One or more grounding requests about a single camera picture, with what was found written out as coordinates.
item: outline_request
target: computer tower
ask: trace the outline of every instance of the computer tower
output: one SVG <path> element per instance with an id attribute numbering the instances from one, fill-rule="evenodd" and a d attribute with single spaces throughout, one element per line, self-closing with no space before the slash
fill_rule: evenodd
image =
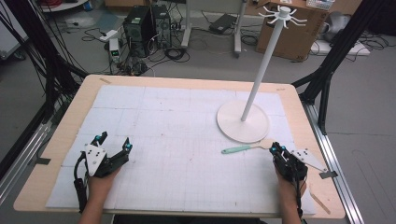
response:
<path id="1" fill-rule="evenodd" d="M 151 6 L 152 18 L 156 32 L 157 47 L 159 49 L 172 48 L 171 17 L 165 5 Z"/>
<path id="2" fill-rule="evenodd" d="M 122 25 L 128 42 L 148 42 L 155 34 L 147 6 L 132 7 Z"/>
<path id="3" fill-rule="evenodd" d="M 128 43 L 129 53 L 132 57 L 146 58 L 149 56 L 149 45 L 147 42 Z"/>

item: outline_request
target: table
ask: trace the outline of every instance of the table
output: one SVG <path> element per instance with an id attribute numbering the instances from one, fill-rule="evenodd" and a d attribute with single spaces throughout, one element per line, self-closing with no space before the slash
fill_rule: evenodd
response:
<path id="1" fill-rule="evenodd" d="M 187 88 L 204 90 L 232 90 L 250 91 L 252 83 L 219 81 L 219 80 L 198 80 L 198 79 L 176 79 L 158 77 L 108 77 L 108 76 L 88 76 L 80 90 L 78 91 L 72 104 L 69 106 L 57 130 L 49 141 L 42 157 L 51 159 L 49 165 L 38 164 L 29 179 L 25 183 L 20 195 L 14 203 L 14 208 L 18 211 L 37 212 L 77 212 L 77 209 L 49 209 L 46 202 L 50 196 L 52 187 L 55 184 L 60 166 L 64 157 L 72 146 L 78 129 L 85 116 L 92 107 L 96 93 L 103 85 L 120 86 L 141 86 L 159 88 Z M 294 143 L 298 148 L 307 147 L 324 164 L 321 152 L 318 147 L 308 119 L 305 115 L 298 94 L 294 87 L 289 84 L 263 83 L 259 91 L 278 93 L 285 113 L 287 115 Z M 311 194 L 316 201 L 317 212 L 312 218 L 343 218 L 344 208 L 341 204 L 335 186 L 331 179 L 322 180 L 318 171 L 309 169 L 309 187 Z M 148 211 L 118 211 L 106 210 L 108 213 L 131 213 L 131 214 L 157 214 L 157 215 L 180 215 L 179 212 L 148 212 Z M 249 217 L 249 214 L 237 214 L 240 217 Z M 276 214 L 263 214 L 261 217 L 276 217 Z"/>
<path id="2" fill-rule="evenodd" d="M 234 34 L 234 53 L 236 57 L 239 57 L 241 53 L 241 25 L 242 19 L 245 14 L 245 8 L 247 5 L 246 0 L 187 0 L 186 1 L 186 30 L 184 31 L 183 41 L 181 42 L 181 47 L 186 48 L 189 45 L 190 34 L 192 29 L 190 11 L 195 10 L 207 10 L 225 13 L 235 13 L 238 14 L 237 25 Z"/>

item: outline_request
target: green handle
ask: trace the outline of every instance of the green handle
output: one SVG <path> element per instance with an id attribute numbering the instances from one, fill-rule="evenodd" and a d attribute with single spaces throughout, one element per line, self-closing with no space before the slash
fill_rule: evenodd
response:
<path id="1" fill-rule="evenodd" d="M 250 149 L 250 146 L 230 147 L 230 148 L 226 148 L 226 149 L 222 150 L 221 154 L 229 154 L 229 153 L 243 151 L 243 150 L 247 150 L 247 149 Z"/>

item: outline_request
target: human hand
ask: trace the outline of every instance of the human hand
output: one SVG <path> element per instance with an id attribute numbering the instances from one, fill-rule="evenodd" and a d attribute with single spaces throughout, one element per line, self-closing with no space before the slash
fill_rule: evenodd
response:
<path id="1" fill-rule="evenodd" d="M 276 167 L 275 167 L 275 171 L 276 171 L 277 182 L 278 182 L 277 191 L 278 191 L 278 195 L 279 195 L 280 204 L 281 205 L 289 205 L 289 206 L 295 205 L 295 207 L 297 208 L 296 187 L 292 183 L 287 181 L 285 178 L 283 178 L 283 176 L 279 173 L 279 171 L 276 169 Z M 306 184 L 305 184 L 304 180 L 300 181 L 300 189 L 301 189 L 301 196 L 303 196 L 303 194 L 306 190 Z"/>
<path id="2" fill-rule="evenodd" d="M 113 186 L 114 178 L 119 171 L 120 168 L 103 178 L 91 176 L 88 180 L 88 187 L 90 190 L 89 200 L 96 201 L 97 203 L 104 203 L 111 187 Z"/>

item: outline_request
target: human arm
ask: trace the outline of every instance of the human arm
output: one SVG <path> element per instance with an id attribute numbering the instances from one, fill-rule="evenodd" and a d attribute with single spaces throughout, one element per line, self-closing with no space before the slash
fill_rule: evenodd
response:
<path id="1" fill-rule="evenodd" d="M 88 180 L 90 190 L 87 204 L 81 214 L 78 224 L 96 224 L 101 223 L 103 206 L 105 204 L 108 193 L 113 186 L 114 178 L 120 168 L 108 176 L 103 178 L 92 176 Z"/>
<path id="2" fill-rule="evenodd" d="M 283 224 L 300 224 L 301 220 L 297 212 L 297 192 L 296 187 L 287 181 L 283 176 L 276 170 L 276 176 L 278 181 L 277 192 L 279 197 L 280 212 L 282 216 Z M 304 181 L 300 181 L 301 195 L 303 196 L 306 184 Z"/>

